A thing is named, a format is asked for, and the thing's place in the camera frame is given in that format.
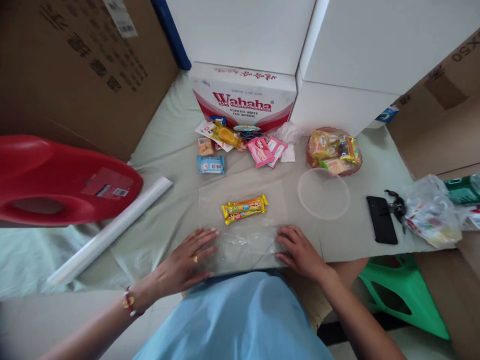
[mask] green stool leg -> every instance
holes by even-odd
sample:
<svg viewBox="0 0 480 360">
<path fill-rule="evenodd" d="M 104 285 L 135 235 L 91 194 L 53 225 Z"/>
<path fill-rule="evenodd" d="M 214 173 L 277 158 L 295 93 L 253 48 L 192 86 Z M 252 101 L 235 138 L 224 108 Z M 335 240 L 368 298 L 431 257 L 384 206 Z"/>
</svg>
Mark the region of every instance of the green stool leg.
<svg viewBox="0 0 480 360">
<path fill-rule="evenodd" d="M 369 262 L 360 274 L 360 278 L 376 303 L 372 304 L 372 308 L 390 314 L 440 338 L 450 340 L 447 328 L 413 256 L 409 254 L 399 255 L 397 259 L 400 261 L 400 267 L 392 268 Z M 381 299 L 373 283 L 377 283 L 397 294 L 404 301 L 411 314 L 388 307 Z"/>
</svg>

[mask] bracelet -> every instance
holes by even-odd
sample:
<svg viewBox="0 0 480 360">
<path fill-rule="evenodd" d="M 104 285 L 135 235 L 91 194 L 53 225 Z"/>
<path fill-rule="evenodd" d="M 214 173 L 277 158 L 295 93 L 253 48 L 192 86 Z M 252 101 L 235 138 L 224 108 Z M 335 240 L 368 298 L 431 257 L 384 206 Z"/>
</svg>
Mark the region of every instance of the bracelet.
<svg viewBox="0 0 480 360">
<path fill-rule="evenodd" d="M 133 304 L 135 302 L 135 298 L 133 296 L 130 296 L 130 286 L 126 288 L 125 292 L 123 293 L 123 296 L 125 297 L 125 300 L 123 301 L 123 308 L 124 309 L 129 309 L 130 310 L 130 316 L 134 317 L 137 315 L 138 317 L 141 317 L 144 312 L 137 312 L 137 310 L 134 309 Z"/>
</svg>

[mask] finger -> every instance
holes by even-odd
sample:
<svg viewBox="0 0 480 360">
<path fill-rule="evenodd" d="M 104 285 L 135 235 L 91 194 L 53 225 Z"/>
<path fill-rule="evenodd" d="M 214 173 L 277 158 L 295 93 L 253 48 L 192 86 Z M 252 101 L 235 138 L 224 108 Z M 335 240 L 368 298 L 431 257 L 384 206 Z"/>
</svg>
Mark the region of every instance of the finger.
<svg viewBox="0 0 480 360">
<path fill-rule="evenodd" d="M 210 228 L 210 229 L 204 229 L 201 233 L 195 235 L 194 237 L 192 237 L 189 241 L 189 243 L 195 243 L 198 239 L 200 238 L 203 238 L 204 236 L 207 236 L 208 234 L 211 234 L 213 232 L 215 232 L 217 229 L 215 229 L 214 227 Z"/>
<path fill-rule="evenodd" d="M 284 253 L 277 253 L 275 257 L 281 262 L 285 263 L 288 267 L 295 269 L 296 265 L 291 256 Z"/>
<path fill-rule="evenodd" d="M 211 255 L 215 254 L 217 252 L 217 247 L 216 246 L 211 246 L 201 252 L 198 253 L 196 256 L 197 260 L 199 263 L 210 257 Z"/>
<path fill-rule="evenodd" d="M 292 229 L 300 239 L 305 238 L 303 231 L 298 226 L 289 226 L 289 228 Z"/>
<path fill-rule="evenodd" d="M 281 227 L 278 231 L 279 234 L 286 235 L 291 240 L 292 243 L 298 243 L 300 241 L 297 232 L 289 226 Z"/>
<path fill-rule="evenodd" d="M 278 236 L 275 241 L 279 243 L 280 245 L 283 245 L 290 254 L 292 254 L 295 251 L 295 244 L 291 242 L 289 239 L 283 237 L 283 236 Z"/>
<path fill-rule="evenodd" d="M 195 230 L 194 232 L 192 232 L 190 235 L 188 235 L 185 240 L 183 240 L 184 243 L 188 243 L 191 239 L 193 239 L 194 237 L 196 237 L 197 235 L 201 234 L 202 232 L 204 231 L 204 229 L 202 228 L 199 228 L 197 230 Z"/>
<path fill-rule="evenodd" d="M 219 237 L 219 232 L 209 232 L 206 235 L 199 237 L 196 241 L 193 241 L 190 245 L 190 251 L 192 254 L 195 254 L 198 250 L 203 248 L 206 244 L 210 243 L 211 241 L 215 240 Z"/>
<path fill-rule="evenodd" d="M 187 289 L 190 289 L 192 286 L 201 283 L 202 281 L 207 280 L 208 278 L 211 278 L 214 275 L 213 272 L 204 272 L 199 275 L 196 275 L 192 277 L 190 280 L 187 280 L 185 282 L 185 286 Z"/>
</svg>

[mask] wahaha box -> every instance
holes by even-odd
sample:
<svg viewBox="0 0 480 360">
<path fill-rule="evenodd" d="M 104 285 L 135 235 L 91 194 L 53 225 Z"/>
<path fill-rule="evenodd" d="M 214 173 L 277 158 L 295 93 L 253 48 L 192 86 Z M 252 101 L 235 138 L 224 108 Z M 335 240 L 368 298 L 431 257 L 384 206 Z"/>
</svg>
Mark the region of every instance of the wahaha box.
<svg viewBox="0 0 480 360">
<path fill-rule="evenodd" d="M 230 128 L 276 128 L 288 121 L 297 96 L 295 77 L 275 72 L 194 62 L 188 78 L 205 118 L 226 117 Z"/>
</svg>

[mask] plastic lid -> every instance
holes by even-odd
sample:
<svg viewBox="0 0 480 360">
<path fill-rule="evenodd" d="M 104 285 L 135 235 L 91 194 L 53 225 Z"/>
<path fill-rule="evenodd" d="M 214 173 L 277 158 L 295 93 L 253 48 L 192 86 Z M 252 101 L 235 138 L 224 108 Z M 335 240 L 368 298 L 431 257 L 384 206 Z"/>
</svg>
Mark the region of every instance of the plastic lid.
<svg viewBox="0 0 480 360">
<path fill-rule="evenodd" d="M 338 219 L 350 206 L 350 191 L 345 181 L 320 167 L 310 169 L 300 177 L 298 197 L 312 216 L 322 220 Z"/>
</svg>

